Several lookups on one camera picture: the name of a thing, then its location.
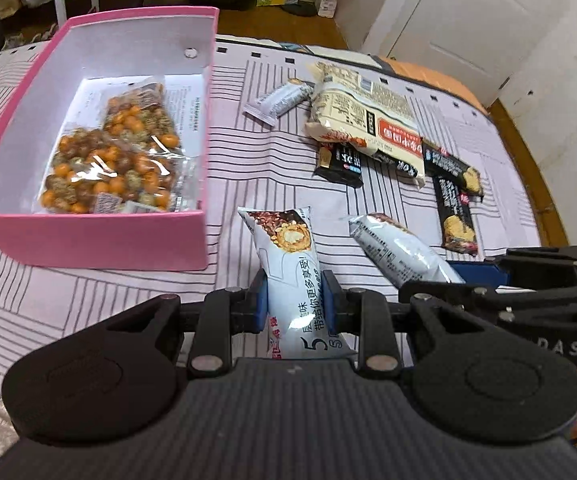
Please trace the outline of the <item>striped white bed sheet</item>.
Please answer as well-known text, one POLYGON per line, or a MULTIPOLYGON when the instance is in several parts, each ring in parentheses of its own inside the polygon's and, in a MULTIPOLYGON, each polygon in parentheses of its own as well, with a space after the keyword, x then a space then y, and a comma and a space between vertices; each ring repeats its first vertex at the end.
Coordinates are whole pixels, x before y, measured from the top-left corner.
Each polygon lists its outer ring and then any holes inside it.
MULTIPOLYGON (((362 164, 361 188, 315 175, 313 140, 303 108, 270 129, 243 115, 244 103, 290 76, 311 58, 262 44, 217 44, 208 148, 208 266, 150 272, 39 268, 0 251, 0 388, 14 360, 160 292, 197 300, 223 285, 242 285, 258 266, 253 237, 238 208, 309 207, 320 262, 346 286, 395 298, 396 289, 349 237, 347 218, 383 212, 427 244, 441 244, 433 186, 408 184, 378 162, 362 164)), ((0 458, 0 479, 464 479, 533 478, 537 448, 502 452, 460 442, 427 425, 384 384, 353 382, 328 405, 333 422, 293 422, 270 406, 244 408, 245 389, 286 386, 285 370, 253 373, 267 352, 264 335, 234 339, 238 385, 233 399, 211 401, 215 422, 170 422, 128 446, 45 448, 20 442, 0 458)))

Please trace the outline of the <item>white snack bar wrapper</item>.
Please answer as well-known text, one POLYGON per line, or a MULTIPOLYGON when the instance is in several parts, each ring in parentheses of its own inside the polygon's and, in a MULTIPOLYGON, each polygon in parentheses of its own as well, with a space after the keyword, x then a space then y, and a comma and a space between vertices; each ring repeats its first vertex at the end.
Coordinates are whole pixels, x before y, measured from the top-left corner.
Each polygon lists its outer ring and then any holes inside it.
POLYGON ((362 214, 348 226, 351 238, 396 288, 412 281, 464 283, 434 249, 386 214, 362 214))

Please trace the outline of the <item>white blue snack bar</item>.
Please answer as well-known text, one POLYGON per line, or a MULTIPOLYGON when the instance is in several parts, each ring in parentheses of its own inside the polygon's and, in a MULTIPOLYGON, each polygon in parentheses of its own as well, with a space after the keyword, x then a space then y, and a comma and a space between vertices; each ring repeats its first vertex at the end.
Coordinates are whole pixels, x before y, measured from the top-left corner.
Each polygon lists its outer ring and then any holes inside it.
POLYGON ((325 323, 321 270, 310 208, 267 211, 238 208, 253 235, 268 285, 269 356, 337 359, 353 352, 325 323))

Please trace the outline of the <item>small black snack packet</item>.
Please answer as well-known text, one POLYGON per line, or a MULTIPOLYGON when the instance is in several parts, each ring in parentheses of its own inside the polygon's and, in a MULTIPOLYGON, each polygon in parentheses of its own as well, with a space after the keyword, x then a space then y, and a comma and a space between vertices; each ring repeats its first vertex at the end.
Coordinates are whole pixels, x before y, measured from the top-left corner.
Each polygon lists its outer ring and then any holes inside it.
POLYGON ((322 143, 313 174, 351 188, 361 188, 363 185, 360 154, 345 144, 322 143))

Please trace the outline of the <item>small grey snack bar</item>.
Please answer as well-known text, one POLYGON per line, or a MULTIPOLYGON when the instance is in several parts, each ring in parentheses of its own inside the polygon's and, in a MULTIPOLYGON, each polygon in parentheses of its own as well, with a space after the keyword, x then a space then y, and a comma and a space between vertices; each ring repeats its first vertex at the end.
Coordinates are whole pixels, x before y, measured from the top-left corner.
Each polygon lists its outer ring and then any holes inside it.
POLYGON ((315 85, 309 81, 290 78, 271 92, 248 102, 243 113, 256 118, 264 124, 275 127, 279 118, 292 108, 310 99, 315 85))

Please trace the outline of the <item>pink storage box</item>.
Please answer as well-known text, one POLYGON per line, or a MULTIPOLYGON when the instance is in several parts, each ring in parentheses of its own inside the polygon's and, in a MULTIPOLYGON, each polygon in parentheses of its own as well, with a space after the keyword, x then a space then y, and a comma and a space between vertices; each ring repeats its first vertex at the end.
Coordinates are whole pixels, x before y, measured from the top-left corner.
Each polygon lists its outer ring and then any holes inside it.
POLYGON ((0 251, 31 266, 202 270, 218 11, 71 18, 0 117, 0 251))

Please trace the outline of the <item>clear bag orange nuts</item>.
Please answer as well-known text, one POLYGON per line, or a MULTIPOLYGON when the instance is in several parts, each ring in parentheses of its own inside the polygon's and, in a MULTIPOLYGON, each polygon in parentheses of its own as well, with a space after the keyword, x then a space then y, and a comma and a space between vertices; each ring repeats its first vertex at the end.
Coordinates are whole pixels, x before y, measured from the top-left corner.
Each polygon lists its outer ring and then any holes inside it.
POLYGON ((100 129, 56 141, 37 208, 54 214, 151 214, 200 205, 200 161, 181 149, 137 150, 100 129))

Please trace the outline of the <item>wooden bed frame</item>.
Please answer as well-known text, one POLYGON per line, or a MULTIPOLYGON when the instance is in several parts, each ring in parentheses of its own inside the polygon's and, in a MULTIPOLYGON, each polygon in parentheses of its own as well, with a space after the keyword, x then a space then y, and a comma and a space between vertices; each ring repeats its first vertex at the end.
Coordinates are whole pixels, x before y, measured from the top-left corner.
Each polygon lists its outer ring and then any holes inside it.
POLYGON ((546 181, 512 118, 499 99, 495 99, 488 107, 488 113, 523 183, 541 244, 549 247, 567 246, 569 239, 546 181))

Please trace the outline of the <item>black cracker packet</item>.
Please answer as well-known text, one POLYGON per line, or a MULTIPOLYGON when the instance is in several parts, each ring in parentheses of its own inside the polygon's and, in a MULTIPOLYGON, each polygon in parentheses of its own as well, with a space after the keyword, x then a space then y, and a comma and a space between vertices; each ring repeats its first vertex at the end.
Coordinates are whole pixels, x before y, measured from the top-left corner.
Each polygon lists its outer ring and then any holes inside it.
POLYGON ((425 171, 428 174, 450 180, 468 196, 476 196, 481 200, 484 198, 479 170, 426 139, 422 140, 422 153, 425 171))
POLYGON ((458 254, 476 256, 479 244, 467 194, 444 177, 434 176, 432 180, 443 247, 458 254))

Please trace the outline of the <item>large cream snack bag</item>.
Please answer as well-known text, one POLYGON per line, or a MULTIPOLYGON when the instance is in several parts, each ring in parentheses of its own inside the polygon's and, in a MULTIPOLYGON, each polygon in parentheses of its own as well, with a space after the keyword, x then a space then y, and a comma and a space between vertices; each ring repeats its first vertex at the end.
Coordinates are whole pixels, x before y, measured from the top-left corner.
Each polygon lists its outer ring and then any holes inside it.
POLYGON ((425 183, 422 136, 404 96, 357 70, 318 62, 305 131, 321 143, 347 144, 391 165, 421 188, 425 183))

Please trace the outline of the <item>white door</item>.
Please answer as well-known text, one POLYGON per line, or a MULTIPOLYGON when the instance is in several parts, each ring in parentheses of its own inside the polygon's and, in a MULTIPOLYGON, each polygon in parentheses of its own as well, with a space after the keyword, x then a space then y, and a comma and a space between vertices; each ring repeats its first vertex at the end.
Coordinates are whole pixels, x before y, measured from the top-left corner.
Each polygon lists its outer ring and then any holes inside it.
POLYGON ((362 51, 451 76, 489 105, 569 0, 385 0, 362 51))

